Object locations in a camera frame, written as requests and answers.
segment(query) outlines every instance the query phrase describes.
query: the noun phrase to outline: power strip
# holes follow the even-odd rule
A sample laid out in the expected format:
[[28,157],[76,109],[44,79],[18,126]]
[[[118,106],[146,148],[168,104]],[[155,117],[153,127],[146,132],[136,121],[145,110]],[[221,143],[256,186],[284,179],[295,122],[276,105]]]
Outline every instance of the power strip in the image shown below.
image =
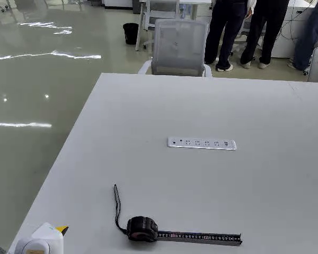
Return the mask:
[[187,148],[204,148],[218,150],[236,150],[237,146],[234,140],[229,139],[197,139],[197,138],[180,138],[169,137],[167,139],[168,147],[187,147]]

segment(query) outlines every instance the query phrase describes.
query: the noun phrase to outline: person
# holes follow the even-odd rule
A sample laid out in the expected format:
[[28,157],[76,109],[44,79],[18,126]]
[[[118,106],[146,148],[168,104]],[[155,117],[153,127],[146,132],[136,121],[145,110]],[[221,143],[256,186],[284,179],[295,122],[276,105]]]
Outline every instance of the person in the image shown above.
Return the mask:
[[316,42],[318,42],[318,3],[308,17],[305,30],[296,43],[294,56],[289,67],[304,71],[310,63]]
[[251,20],[250,32],[246,48],[240,63],[245,69],[251,68],[254,51],[257,47],[261,32],[266,23],[266,33],[259,59],[259,68],[265,69],[271,63],[271,54],[277,35],[284,21],[289,0],[257,0],[257,5]]
[[256,0],[217,0],[212,11],[210,31],[206,40],[206,64],[212,64],[216,60],[220,37],[225,27],[223,45],[216,70],[230,71],[233,69],[233,65],[230,64],[228,58],[243,20],[245,16],[252,15],[255,3]]

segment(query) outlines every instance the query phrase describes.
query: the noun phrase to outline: tape measure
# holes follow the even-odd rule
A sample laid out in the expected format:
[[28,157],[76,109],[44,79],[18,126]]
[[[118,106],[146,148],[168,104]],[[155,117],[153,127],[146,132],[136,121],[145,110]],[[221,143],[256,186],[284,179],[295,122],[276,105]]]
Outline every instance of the tape measure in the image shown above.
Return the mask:
[[192,233],[192,232],[172,232],[159,231],[158,225],[149,217],[137,216],[128,220],[127,229],[119,226],[119,215],[121,203],[117,186],[114,185],[114,197],[116,199],[116,225],[128,236],[131,241],[155,242],[155,241],[175,241],[175,242],[195,242],[206,244],[219,244],[228,246],[239,246],[242,244],[240,234],[213,234],[213,233]]

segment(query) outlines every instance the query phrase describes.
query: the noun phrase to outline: floor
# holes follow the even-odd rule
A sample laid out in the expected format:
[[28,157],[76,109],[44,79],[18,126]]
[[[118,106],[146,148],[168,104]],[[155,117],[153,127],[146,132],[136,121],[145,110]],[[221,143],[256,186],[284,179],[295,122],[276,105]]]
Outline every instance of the floor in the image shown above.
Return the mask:
[[[127,10],[70,0],[7,0],[0,11],[0,246],[8,249],[101,72],[135,74],[150,58],[125,45]],[[214,77],[300,80],[274,59]]]

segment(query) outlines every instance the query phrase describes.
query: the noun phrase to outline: white sneaker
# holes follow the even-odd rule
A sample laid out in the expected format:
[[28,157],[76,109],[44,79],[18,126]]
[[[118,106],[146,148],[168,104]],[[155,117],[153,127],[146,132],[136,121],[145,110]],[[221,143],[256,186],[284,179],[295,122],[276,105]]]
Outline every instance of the white sneaker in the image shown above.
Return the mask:
[[241,64],[241,66],[244,68],[244,69],[251,69],[251,62],[248,62],[248,63],[244,63],[244,64]]
[[216,70],[219,71],[219,72],[231,71],[231,70],[233,70],[233,64],[230,64],[229,67],[228,67],[227,69],[225,69],[225,70],[219,69],[219,68],[217,68],[217,67],[216,67]]
[[296,70],[296,67],[294,67],[293,62],[289,62],[287,66],[290,67],[291,69]]
[[266,65],[265,63],[263,64],[262,62],[259,63],[258,68],[264,70],[265,68],[269,67],[270,64]]

